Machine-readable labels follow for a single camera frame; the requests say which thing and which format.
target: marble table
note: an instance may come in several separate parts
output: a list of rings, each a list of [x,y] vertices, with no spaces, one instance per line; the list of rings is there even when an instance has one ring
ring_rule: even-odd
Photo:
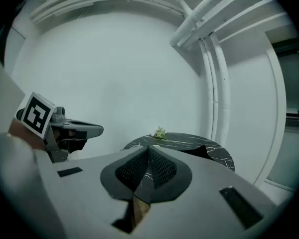
[[[208,155],[218,163],[226,166],[232,171],[235,171],[234,160],[228,151],[206,138],[187,134],[187,133],[166,133],[166,140],[157,139],[150,134],[137,138],[131,141],[124,149],[129,149],[136,146],[159,145],[161,147],[170,148],[174,150],[189,150],[196,149],[202,145],[206,146]]]

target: black mesh pad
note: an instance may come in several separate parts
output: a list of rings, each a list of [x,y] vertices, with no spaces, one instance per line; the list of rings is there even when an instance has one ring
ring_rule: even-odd
[[[176,199],[192,179],[185,163],[146,146],[106,166],[101,172],[101,182],[113,198],[130,201],[148,168],[152,170],[154,191],[148,190],[150,196],[144,199],[147,203],[149,199],[151,203]]]
[[[119,181],[134,192],[144,177],[148,163],[149,153],[148,151],[144,151],[129,160],[125,165],[116,169],[115,175]]]
[[[157,189],[170,181],[176,174],[176,165],[172,161],[149,149],[154,188]]]

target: small plant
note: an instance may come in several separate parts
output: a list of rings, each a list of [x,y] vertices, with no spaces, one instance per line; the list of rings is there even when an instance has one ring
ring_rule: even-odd
[[[158,127],[158,130],[154,131],[151,136],[156,137],[158,139],[166,139],[165,138],[165,129],[161,128],[160,126]]]

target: black rectangular slot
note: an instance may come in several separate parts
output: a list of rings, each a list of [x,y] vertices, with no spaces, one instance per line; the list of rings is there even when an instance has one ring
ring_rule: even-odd
[[[58,171],[58,174],[60,177],[64,177],[64,176],[68,176],[74,173],[78,173],[83,171],[80,167],[73,167],[70,169],[66,169],[66,170],[62,170],[62,171]]]
[[[233,187],[224,188],[219,192],[246,229],[263,218]]]

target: black marble tabletop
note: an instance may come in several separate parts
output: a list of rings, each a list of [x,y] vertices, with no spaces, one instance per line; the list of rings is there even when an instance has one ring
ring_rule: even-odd
[[[235,171],[235,164],[233,158],[222,146],[214,141],[206,138],[187,134],[187,133],[166,133],[165,139],[157,139],[150,134],[142,136],[140,138],[131,141],[124,149],[129,149],[136,146],[146,145],[159,145],[161,147],[175,149],[175,150],[187,150],[196,149],[202,145],[206,146],[208,155],[216,162],[223,164],[232,171]]]

